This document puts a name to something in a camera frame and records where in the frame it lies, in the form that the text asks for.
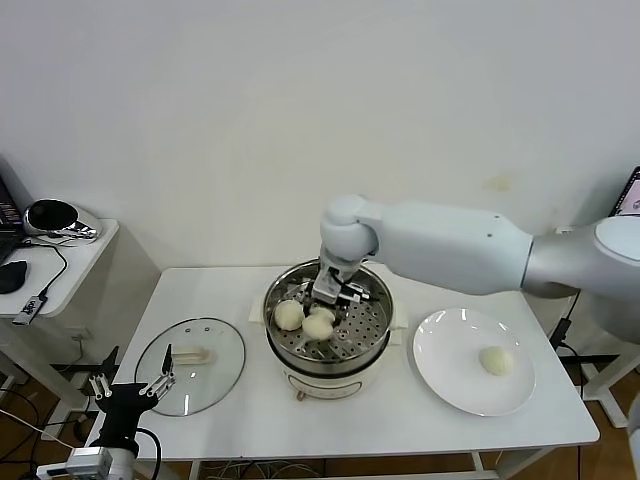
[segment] wooden floor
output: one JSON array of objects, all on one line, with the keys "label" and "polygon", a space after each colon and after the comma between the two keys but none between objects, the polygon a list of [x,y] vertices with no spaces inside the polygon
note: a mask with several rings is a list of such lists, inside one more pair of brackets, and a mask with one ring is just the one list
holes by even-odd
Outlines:
[{"label": "wooden floor", "polygon": [[[14,390],[32,400],[38,409],[41,423],[45,421],[45,418],[55,406],[56,398],[34,380],[29,380],[23,386],[14,387]],[[613,394],[625,412],[628,411],[631,401],[638,392],[640,392],[640,374],[634,371],[613,388]],[[1,407],[31,423],[36,421],[31,407],[15,395],[8,394]],[[588,408],[600,429],[601,436],[598,443],[582,447],[582,480],[635,480],[626,431],[612,428],[597,403],[590,402]],[[81,429],[85,434],[90,430],[91,423],[92,420],[90,419],[82,423]],[[81,442],[74,437],[72,427],[72,425],[65,425],[61,439],[74,446],[80,446]],[[0,414],[0,458],[28,434],[29,429]],[[64,461],[68,455],[68,450],[62,445],[56,442],[40,441],[39,436],[36,437],[33,434],[28,442],[8,457],[8,460],[29,459],[34,444],[33,458],[38,464]],[[482,455],[485,468],[493,468],[498,454],[499,452],[490,452]],[[315,459],[303,463],[308,464],[315,471],[326,476],[453,472],[473,468],[470,455]],[[225,462],[203,464],[203,468],[200,471],[200,479],[204,480],[209,476],[211,478],[218,477],[222,469],[218,468],[216,470],[215,468],[224,464]],[[189,463],[177,462],[169,465],[184,480],[188,479]],[[274,466],[272,471],[275,471],[276,468],[280,468],[280,466]],[[0,479],[17,480],[28,469],[28,464],[0,462]],[[225,477],[232,479],[241,470],[229,469]],[[242,473],[244,478],[262,478],[260,471],[255,467]],[[284,470],[279,475],[281,478],[306,478],[312,476],[310,473],[296,468]],[[556,449],[514,477],[515,480],[572,480],[577,478],[577,448]]]}]

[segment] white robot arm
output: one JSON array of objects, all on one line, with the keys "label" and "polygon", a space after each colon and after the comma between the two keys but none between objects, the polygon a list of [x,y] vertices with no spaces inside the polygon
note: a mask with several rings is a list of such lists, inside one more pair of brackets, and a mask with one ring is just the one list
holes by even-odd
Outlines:
[{"label": "white robot arm", "polygon": [[584,289],[628,302],[637,301],[640,289],[638,217],[532,236],[493,212],[419,202],[388,206],[348,195],[325,210],[320,233],[313,295],[327,303],[335,303],[365,258],[402,277],[471,295],[522,289],[554,298]]}]

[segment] glass lid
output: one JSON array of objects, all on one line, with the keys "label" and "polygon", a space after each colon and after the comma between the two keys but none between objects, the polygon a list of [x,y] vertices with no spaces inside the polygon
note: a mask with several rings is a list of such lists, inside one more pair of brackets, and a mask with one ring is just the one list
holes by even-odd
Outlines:
[{"label": "glass lid", "polygon": [[173,325],[146,348],[136,367],[135,381],[150,383],[159,375],[171,344],[176,383],[153,409],[181,417],[215,405],[231,391],[244,367],[244,342],[230,324],[216,318],[196,318]]}]

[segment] steamed bun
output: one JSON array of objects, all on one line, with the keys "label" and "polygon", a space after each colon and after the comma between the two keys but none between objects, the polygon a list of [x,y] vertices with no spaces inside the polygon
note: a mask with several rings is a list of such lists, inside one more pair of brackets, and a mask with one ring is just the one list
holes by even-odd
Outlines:
[{"label": "steamed bun", "polygon": [[276,325],[282,330],[297,330],[302,325],[304,311],[302,305],[296,300],[285,300],[276,306],[274,312]]},{"label": "steamed bun", "polygon": [[332,324],[336,320],[336,316],[333,314],[331,310],[329,310],[326,307],[321,307],[320,305],[313,305],[309,309],[309,313],[311,313],[311,315],[315,315],[315,314],[324,315],[327,318],[327,320],[329,320]]},{"label": "steamed bun", "polygon": [[313,313],[302,321],[302,331],[312,340],[323,341],[333,335],[333,325],[322,312]]},{"label": "steamed bun", "polygon": [[480,363],[490,374],[502,377],[513,371],[515,359],[502,347],[487,347],[480,351]]}]

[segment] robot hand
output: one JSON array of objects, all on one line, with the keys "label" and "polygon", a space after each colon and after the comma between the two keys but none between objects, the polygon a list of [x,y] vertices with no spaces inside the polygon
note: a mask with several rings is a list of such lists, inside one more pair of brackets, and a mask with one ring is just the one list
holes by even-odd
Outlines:
[{"label": "robot hand", "polygon": [[139,446],[135,441],[140,416],[164,397],[175,384],[171,345],[162,363],[162,371],[153,382],[109,384],[115,370],[118,347],[102,362],[98,374],[89,378],[96,404],[105,413],[100,436],[86,448],[75,448],[65,463],[43,465],[37,476],[51,479],[58,475],[97,480],[129,480]]}]

